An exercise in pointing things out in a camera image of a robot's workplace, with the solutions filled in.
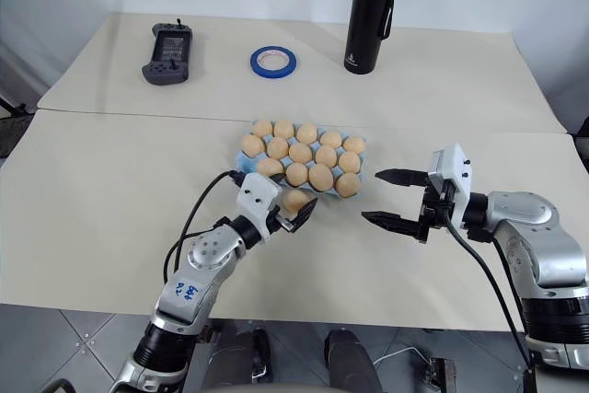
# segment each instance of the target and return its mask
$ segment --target white logo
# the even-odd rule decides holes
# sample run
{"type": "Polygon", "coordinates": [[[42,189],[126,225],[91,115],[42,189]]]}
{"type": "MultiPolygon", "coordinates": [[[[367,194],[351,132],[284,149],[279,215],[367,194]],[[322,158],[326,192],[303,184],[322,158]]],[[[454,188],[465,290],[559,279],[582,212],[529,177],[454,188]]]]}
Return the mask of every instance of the white logo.
{"type": "Polygon", "coordinates": [[[350,55],[348,57],[346,57],[346,62],[348,62],[352,66],[358,66],[358,64],[356,63],[356,61],[353,59],[353,54],[351,54],[351,53],[350,53],[350,55]]]}

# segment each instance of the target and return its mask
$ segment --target bottle handle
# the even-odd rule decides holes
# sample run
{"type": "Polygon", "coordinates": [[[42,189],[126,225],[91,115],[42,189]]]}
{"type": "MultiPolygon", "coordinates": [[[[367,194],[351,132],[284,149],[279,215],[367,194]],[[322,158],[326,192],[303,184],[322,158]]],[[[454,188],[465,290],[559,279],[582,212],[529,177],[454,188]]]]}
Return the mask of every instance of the bottle handle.
{"type": "Polygon", "coordinates": [[[380,25],[380,31],[378,32],[378,37],[380,40],[387,39],[390,35],[390,27],[393,21],[393,7],[395,6],[395,0],[389,0],[387,3],[387,7],[383,14],[383,19],[380,25]]]}

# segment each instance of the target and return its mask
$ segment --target handwritten label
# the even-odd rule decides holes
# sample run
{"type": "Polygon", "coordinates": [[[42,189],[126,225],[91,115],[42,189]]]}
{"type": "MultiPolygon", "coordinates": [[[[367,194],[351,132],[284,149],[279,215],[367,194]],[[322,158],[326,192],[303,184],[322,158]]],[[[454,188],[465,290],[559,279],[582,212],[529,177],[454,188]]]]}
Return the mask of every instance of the handwritten label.
{"type": "Polygon", "coordinates": [[[198,294],[198,292],[199,292],[199,289],[197,289],[193,285],[189,285],[188,289],[185,288],[184,283],[178,283],[176,285],[176,296],[182,296],[182,293],[184,293],[183,297],[186,301],[191,301],[193,299],[193,297],[196,294],[198,294]]]}

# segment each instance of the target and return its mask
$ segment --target black water bottle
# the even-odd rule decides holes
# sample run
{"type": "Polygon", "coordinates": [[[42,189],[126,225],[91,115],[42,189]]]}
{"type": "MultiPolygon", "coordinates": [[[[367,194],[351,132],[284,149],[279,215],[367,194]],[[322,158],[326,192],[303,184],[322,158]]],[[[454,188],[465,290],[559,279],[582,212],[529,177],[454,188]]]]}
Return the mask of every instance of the black water bottle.
{"type": "Polygon", "coordinates": [[[353,0],[343,65],[351,73],[375,69],[380,42],[390,34],[395,0],[353,0]]]}

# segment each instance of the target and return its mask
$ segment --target white cable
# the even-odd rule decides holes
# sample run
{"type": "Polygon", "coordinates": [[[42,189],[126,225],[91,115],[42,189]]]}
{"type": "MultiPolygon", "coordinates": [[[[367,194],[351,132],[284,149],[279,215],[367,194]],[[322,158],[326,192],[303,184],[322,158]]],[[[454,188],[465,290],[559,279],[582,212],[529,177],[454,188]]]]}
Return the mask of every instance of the white cable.
{"type": "Polygon", "coordinates": [[[382,357],[378,358],[376,361],[374,361],[374,362],[372,363],[372,365],[377,365],[377,364],[378,364],[378,363],[380,363],[381,361],[384,361],[385,359],[387,359],[387,358],[390,358],[391,356],[396,356],[396,355],[398,355],[399,353],[406,352],[407,350],[413,350],[414,352],[416,352],[416,353],[417,353],[417,354],[420,356],[420,358],[422,358],[422,359],[423,359],[423,361],[424,361],[426,364],[428,364],[428,365],[430,364],[430,362],[429,362],[427,359],[425,359],[425,356],[423,356],[423,355],[422,355],[422,353],[421,353],[419,350],[417,350],[415,347],[407,347],[406,349],[399,350],[398,352],[394,352],[394,353],[389,353],[389,354],[386,354],[385,356],[382,356],[382,357]]]}

